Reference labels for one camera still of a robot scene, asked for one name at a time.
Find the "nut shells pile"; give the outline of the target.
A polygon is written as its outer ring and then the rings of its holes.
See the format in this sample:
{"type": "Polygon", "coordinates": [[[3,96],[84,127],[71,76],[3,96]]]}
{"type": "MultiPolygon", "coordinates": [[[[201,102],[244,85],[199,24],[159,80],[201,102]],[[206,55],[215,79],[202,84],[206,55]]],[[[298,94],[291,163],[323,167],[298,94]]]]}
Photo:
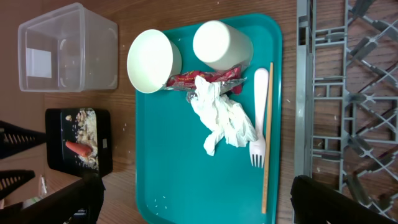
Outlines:
{"type": "Polygon", "coordinates": [[[72,125],[72,132],[75,134],[77,142],[94,138],[96,115],[91,108],[81,109],[76,116],[68,114],[65,116],[65,120],[72,125]]]}

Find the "white bowl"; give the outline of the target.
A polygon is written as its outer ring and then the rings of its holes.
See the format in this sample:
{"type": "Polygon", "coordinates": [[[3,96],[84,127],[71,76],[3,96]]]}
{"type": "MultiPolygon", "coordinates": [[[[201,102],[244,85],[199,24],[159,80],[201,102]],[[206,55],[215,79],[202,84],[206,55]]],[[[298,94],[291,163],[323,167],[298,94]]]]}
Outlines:
{"type": "Polygon", "coordinates": [[[161,31],[145,30],[130,46],[127,74],[133,87],[141,93],[165,88],[168,79],[182,70],[178,47],[161,31]]]}

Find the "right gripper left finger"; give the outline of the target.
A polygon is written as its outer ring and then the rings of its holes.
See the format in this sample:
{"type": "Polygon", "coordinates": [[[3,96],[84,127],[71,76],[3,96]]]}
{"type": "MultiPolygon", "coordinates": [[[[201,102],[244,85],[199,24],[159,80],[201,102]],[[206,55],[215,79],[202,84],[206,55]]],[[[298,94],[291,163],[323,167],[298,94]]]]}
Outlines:
{"type": "Polygon", "coordinates": [[[96,223],[105,187],[97,174],[82,179],[28,207],[22,203],[1,210],[1,223],[96,223]]]}

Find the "orange carrot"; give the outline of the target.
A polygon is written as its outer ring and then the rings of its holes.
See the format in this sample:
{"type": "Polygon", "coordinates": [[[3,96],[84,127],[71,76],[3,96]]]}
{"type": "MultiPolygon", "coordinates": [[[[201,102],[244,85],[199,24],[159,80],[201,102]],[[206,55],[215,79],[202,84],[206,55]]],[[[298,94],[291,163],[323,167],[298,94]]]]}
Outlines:
{"type": "Polygon", "coordinates": [[[91,154],[91,147],[84,145],[84,144],[78,144],[75,142],[70,142],[67,141],[65,143],[66,147],[69,148],[71,151],[77,153],[79,156],[82,157],[88,157],[91,154]]]}

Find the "white rice pile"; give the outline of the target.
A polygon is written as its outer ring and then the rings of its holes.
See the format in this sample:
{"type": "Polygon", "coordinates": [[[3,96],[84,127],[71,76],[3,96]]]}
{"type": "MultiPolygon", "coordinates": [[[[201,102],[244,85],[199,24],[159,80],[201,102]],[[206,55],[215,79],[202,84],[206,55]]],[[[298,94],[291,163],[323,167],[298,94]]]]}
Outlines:
{"type": "Polygon", "coordinates": [[[83,167],[99,170],[96,113],[91,108],[81,109],[76,116],[76,121],[75,137],[77,143],[91,148],[88,156],[78,156],[78,158],[83,167]]]}

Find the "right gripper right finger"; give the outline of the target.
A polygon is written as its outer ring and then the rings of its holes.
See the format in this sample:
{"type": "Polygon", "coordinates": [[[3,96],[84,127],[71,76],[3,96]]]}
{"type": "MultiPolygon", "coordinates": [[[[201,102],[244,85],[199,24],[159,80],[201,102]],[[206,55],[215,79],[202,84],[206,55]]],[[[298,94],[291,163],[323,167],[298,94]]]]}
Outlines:
{"type": "Polygon", "coordinates": [[[294,178],[290,194],[297,223],[393,223],[306,175],[294,178]]]}

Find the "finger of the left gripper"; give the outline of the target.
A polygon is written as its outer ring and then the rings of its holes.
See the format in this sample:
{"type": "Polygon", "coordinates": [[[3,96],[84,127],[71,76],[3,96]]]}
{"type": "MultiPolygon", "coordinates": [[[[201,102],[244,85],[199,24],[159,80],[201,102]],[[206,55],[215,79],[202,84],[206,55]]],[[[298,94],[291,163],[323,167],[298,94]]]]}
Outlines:
{"type": "Polygon", "coordinates": [[[1,121],[1,159],[46,142],[45,133],[24,129],[1,121]]]}
{"type": "Polygon", "coordinates": [[[6,198],[13,191],[35,177],[33,170],[1,170],[0,199],[6,198]]]}

